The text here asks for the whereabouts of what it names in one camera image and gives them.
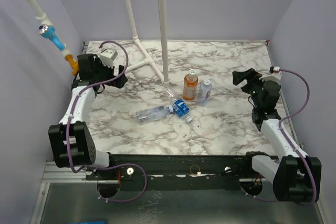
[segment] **yellow ring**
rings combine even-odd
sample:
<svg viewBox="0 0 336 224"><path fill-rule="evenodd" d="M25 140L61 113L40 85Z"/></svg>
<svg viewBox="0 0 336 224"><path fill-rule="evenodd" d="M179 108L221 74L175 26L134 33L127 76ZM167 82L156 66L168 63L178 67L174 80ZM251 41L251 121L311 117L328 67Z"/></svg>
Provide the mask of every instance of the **yellow ring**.
<svg viewBox="0 0 336 224"><path fill-rule="evenodd" d="M200 168L198 165L196 165L196 164L193 164L193 165L190 167L190 173L191 173L192 175L197 175L197 173L193 173L193 172L191 171L191 169L192 169L194 166L197 166L197 167L198 167L198 172L197 172L197 173L199 173L199 172L201 171L201 168Z"/></svg>

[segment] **bottle with orange liquid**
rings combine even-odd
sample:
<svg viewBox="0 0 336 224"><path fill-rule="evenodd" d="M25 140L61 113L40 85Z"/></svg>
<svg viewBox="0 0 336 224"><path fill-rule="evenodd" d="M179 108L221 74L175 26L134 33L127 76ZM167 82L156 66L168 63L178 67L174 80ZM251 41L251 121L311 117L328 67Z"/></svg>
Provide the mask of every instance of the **bottle with orange liquid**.
<svg viewBox="0 0 336 224"><path fill-rule="evenodd" d="M194 69L189 70L189 73L184 77L183 99L194 100L198 84L198 76Z"/></svg>

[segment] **gray wall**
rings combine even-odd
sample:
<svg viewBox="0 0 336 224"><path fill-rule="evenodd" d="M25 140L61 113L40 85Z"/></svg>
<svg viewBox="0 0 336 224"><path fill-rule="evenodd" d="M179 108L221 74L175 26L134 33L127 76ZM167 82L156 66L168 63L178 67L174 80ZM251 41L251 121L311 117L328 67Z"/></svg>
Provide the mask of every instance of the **gray wall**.
<svg viewBox="0 0 336 224"><path fill-rule="evenodd" d="M61 0L82 39L131 39L124 0ZM292 0L166 0L169 39L269 39ZM141 39L159 39L158 0L131 0Z"/></svg>
<svg viewBox="0 0 336 224"><path fill-rule="evenodd" d="M336 1L293 0L270 42L275 64L301 73L309 82L307 108L293 119L299 141L322 161L323 194L336 209ZM305 85L284 73L282 88L291 112L302 106Z"/></svg>
<svg viewBox="0 0 336 224"><path fill-rule="evenodd" d="M60 0L39 0L74 53L81 40ZM48 128L70 100L71 68L24 0L0 0L0 223L29 223L45 161Z"/></svg>

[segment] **marble surface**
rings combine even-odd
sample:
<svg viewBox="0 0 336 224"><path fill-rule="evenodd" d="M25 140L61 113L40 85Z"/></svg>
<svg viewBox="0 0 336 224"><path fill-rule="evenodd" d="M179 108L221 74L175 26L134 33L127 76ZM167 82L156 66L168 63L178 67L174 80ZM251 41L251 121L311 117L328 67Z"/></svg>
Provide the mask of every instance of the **marble surface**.
<svg viewBox="0 0 336 224"><path fill-rule="evenodd" d="M143 59L132 41L120 42L130 56L130 65ZM87 53L98 53L100 42L91 41ZM161 43L144 41L143 46L162 69ZM119 48L115 61L124 64ZM185 123L176 115L138 125L139 110L169 104L163 86L150 66L127 73L122 89L106 87L92 104L87 120L96 148L118 154L244 155L248 151L275 152L251 121L252 106L240 86L232 84L232 72L255 68L267 73L270 59L263 42L170 41L169 69L172 89L180 96L183 78L190 68L200 80L210 79L211 98L205 107L187 101L194 121ZM281 102L277 107L285 116Z"/></svg>

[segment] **clear plastic bottle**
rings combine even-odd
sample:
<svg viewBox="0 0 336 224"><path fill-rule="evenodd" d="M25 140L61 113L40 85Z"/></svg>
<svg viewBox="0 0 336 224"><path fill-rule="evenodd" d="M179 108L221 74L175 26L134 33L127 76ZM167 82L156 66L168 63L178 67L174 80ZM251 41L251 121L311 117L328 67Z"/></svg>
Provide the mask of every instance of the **clear plastic bottle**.
<svg viewBox="0 0 336 224"><path fill-rule="evenodd" d="M189 108L185 104L185 102L182 99L177 99L174 92L169 88L165 88L164 93L173 103L174 112L179 116L179 118L185 119L187 123L190 123L193 119L191 116L188 115Z"/></svg>
<svg viewBox="0 0 336 224"><path fill-rule="evenodd" d="M197 104L200 106L205 106L208 103L212 84L210 80L204 80L200 87L199 87L198 97L197 97Z"/></svg>
<svg viewBox="0 0 336 224"><path fill-rule="evenodd" d="M173 106L164 105L164 106L158 106L155 108L139 111L136 113L137 115L136 119L138 123L144 124L144 123L152 122L155 120L159 120L172 113L174 113Z"/></svg>
<svg viewBox="0 0 336 224"><path fill-rule="evenodd" d="M189 70L189 73L184 77L183 99L194 100L196 97L198 84L198 76L194 69Z"/></svg>

